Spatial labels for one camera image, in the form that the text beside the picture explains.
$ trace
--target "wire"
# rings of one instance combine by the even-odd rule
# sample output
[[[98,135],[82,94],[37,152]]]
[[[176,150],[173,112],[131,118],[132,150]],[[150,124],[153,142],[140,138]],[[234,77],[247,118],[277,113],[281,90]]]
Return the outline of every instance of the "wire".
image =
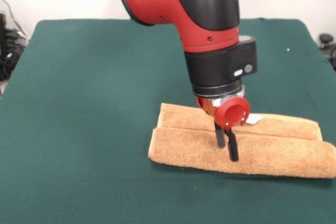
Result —
[[[21,28],[21,26],[18,24],[18,22],[16,22],[10,4],[9,4],[6,0],[2,0],[2,1],[5,3],[5,5],[7,5],[8,10],[9,10],[9,13],[10,13],[10,15],[11,15],[11,17],[12,17],[12,19],[13,19],[15,25],[17,26],[17,28],[19,28],[19,30],[21,31],[21,33],[22,33],[25,37],[27,37],[27,35],[25,34],[25,32],[23,31],[23,29]]]

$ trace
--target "brown towel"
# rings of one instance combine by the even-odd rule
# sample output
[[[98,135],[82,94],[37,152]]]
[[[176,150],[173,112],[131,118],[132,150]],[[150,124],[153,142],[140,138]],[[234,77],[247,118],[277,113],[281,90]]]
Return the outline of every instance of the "brown towel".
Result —
[[[322,140],[317,122],[262,114],[235,127],[239,162],[218,148],[213,119],[199,108],[162,104],[149,158],[157,163],[225,173],[304,178],[336,177],[336,148]]]

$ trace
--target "red cap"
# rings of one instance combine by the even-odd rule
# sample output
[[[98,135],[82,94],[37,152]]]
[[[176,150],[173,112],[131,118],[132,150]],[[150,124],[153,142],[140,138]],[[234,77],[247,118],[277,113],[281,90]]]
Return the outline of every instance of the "red cap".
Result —
[[[229,129],[244,124],[250,114],[250,104],[243,97],[231,97],[224,101],[215,112],[219,126]]]

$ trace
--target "table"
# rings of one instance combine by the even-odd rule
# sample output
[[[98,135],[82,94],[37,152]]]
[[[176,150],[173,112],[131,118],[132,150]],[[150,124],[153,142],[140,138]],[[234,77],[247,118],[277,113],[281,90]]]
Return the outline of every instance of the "table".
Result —
[[[336,144],[336,74],[299,20],[247,19],[252,112],[320,123]],[[161,102],[196,106],[171,25],[40,22],[0,102],[0,222],[335,223],[333,180],[211,173],[147,158]]]

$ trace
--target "black cylindrical housing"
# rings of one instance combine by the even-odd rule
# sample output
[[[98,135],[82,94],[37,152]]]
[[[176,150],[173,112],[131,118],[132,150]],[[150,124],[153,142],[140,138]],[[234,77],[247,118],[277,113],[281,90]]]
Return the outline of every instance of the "black cylindrical housing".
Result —
[[[217,96],[220,90],[236,88],[243,76],[257,72],[253,37],[246,36],[222,50],[184,54],[194,93],[200,97]]]

